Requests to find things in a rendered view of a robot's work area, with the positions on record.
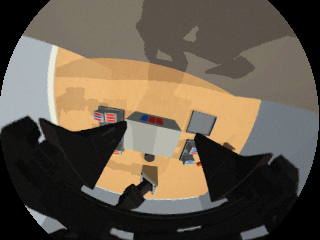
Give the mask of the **grey wall panel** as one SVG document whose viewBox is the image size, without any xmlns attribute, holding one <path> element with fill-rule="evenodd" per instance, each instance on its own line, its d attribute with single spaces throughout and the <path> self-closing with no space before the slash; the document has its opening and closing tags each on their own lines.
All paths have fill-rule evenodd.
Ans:
<svg viewBox="0 0 320 240">
<path fill-rule="evenodd" d="M 303 45 L 268 0 L 49 0 L 23 35 L 85 59 L 164 65 L 232 96 L 319 113 Z"/>
</svg>

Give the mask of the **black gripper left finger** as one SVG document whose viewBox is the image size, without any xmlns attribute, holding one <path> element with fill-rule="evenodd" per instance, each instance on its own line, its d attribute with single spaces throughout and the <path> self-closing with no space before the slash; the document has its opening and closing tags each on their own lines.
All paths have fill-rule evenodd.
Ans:
<svg viewBox="0 0 320 240">
<path fill-rule="evenodd" d="M 85 187 L 93 189 L 108 160 L 111 160 L 109 157 L 112 157 L 117 144 L 123 139 L 128 121 L 121 120 L 103 127 L 99 125 L 81 131 L 68 131 L 53 124 L 53 121 L 39 119 L 39 127 L 45 139 L 59 151 L 63 151 L 63 156 L 85 183 Z"/>
</svg>

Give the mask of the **black short cylinder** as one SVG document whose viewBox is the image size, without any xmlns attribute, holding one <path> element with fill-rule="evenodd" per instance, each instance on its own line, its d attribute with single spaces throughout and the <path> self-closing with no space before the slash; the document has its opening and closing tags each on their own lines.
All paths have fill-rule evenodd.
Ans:
<svg viewBox="0 0 320 240">
<path fill-rule="evenodd" d="M 144 160 L 145 161 L 155 161 L 156 156 L 155 155 L 147 155 L 147 153 L 144 153 Z"/>
</svg>

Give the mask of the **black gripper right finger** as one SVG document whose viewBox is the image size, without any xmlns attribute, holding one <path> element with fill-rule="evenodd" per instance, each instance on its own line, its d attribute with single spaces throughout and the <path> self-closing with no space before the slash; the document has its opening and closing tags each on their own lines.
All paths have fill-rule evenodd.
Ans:
<svg viewBox="0 0 320 240">
<path fill-rule="evenodd" d="M 273 156 L 272 152 L 267 155 L 259 153 L 259 155 L 240 156 L 235 151 L 205 137 L 203 133 L 196 133 L 195 145 L 212 203 L 225 199 L 225 193 L 243 183 L 253 169 L 269 163 Z"/>
</svg>

